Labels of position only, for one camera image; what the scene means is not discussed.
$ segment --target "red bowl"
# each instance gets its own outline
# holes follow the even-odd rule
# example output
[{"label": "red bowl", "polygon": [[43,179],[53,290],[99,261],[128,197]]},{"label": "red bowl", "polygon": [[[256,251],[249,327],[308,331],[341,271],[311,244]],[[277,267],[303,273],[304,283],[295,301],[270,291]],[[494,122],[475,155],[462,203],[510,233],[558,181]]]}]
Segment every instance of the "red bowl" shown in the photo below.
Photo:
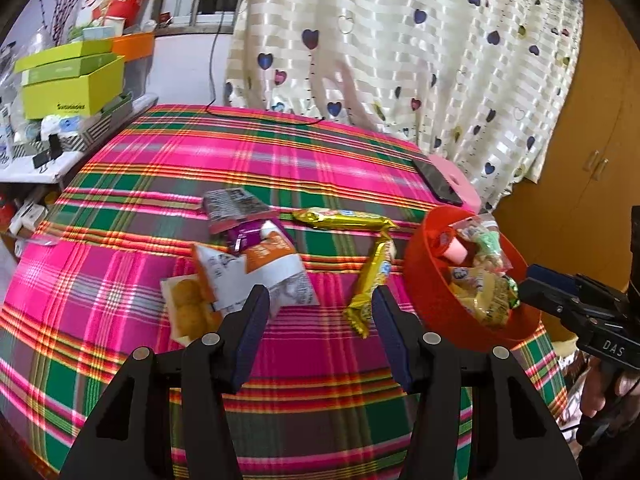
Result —
[{"label": "red bowl", "polygon": [[[540,311],[523,303],[511,312],[505,327],[481,325],[449,290],[442,275],[447,263],[430,252],[427,233],[441,232],[446,226],[470,216],[468,211],[451,205],[439,206],[425,216],[404,254],[404,284],[416,313],[429,330],[460,348],[481,352],[495,346],[511,349],[533,336],[540,324]],[[521,282],[526,277],[527,263],[502,234],[500,245],[513,266],[507,274],[517,283]],[[470,262],[461,265],[465,266],[470,267]]]}]

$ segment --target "white table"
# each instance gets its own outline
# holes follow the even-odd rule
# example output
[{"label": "white table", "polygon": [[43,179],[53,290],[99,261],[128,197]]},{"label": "white table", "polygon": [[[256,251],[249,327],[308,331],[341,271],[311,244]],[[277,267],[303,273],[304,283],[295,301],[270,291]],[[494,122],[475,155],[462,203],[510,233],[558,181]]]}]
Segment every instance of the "white table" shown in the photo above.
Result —
[{"label": "white table", "polygon": [[[133,111],[120,124],[116,124],[107,137],[112,136],[124,124],[142,115],[158,102],[155,94],[144,94],[133,101]],[[64,176],[83,158],[93,155],[93,152],[63,152],[56,160],[52,160],[35,170],[32,156],[14,158],[3,170],[0,170],[0,182],[26,182],[30,184],[60,184]]]}]

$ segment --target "table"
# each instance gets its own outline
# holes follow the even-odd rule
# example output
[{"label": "table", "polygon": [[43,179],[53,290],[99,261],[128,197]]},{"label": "table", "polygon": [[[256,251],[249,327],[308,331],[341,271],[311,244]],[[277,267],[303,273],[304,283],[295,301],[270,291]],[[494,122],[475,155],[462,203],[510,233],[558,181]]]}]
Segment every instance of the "table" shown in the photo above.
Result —
[{"label": "table", "polygon": [[[135,99],[132,103],[133,112],[128,115],[119,124],[112,125],[112,131],[108,136],[113,135],[123,127],[130,123],[140,114],[146,112],[154,104],[158,102],[158,96],[155,94],[144,94]],[[61,184],[67,173],[69,173],[76,165],[83,160],[87,160],[92,152],[63,152],[56,160],[48,162],[46,170],[40,172],[33,168],[32,156],[20,156],[12,160],[6,168],[0,170],[0,182],[24,182],[28,184]]]},{"label": "table", "polygon": [[[193,240],[210,240],[200,198],[244,186],[276,208],[319,307],[283,308],[264,333],[252,376],[226,416],[245,478],[396,478],[417,399],[394,383],[375,329],[362,340],[342,310],[373,236],[292,222],[307,206],[389,216],[398,257],[389,287],[412,311],[402,256],[434,199],[410,164],[416,146],[271,112],[158,106],[112,139],[60,197],[30,246],[0,313],[0,411],[48,471],[119,365],[137,346],[177,349],[159,281],[190,274]],[[566,391],[542,326],[514,350],[551,412]],[[174,471],[186,476],[180,397],[172,394]],[[465,478],[472,407],[461,391],[457,475]]]}]

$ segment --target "door handle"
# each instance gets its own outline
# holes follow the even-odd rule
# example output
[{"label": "door handle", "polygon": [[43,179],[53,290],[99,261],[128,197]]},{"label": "door handle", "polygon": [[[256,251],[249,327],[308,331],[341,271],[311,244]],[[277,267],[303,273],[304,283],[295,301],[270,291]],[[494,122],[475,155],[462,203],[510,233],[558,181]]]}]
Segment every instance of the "door handle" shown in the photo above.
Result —
[{"label": "door handle", "polygon": [[602,176],[602,172],[607,167],[607,163],[609,162],[608,158],[603,158],[597,165],[596,171],[593,172],[593,176],[591,177],[593,180],[600,180]]},{"label": "door handle", "polygon": [[584,163],[582,169],[591,173],[591,171],[593,171],[593,165],[596,163],[596,160],[598,160],[598,155],[600,155],[600,152],[598,150],[593,150],[591,155],[589,155],[587,162]]}]

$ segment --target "heart pattern curtain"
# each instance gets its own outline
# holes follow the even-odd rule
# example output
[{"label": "heart pattern curtain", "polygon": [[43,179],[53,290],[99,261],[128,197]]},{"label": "heart pattern curtain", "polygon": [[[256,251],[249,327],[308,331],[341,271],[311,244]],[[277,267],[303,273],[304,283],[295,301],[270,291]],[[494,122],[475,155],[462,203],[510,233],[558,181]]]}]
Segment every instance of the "heart pattern curtain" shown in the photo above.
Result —
[{"label": "heart pattern curtain", "polygon": [[581,32],[582,0],[242,0],[225,99],[412,140],[491,208],[540,176]]}]

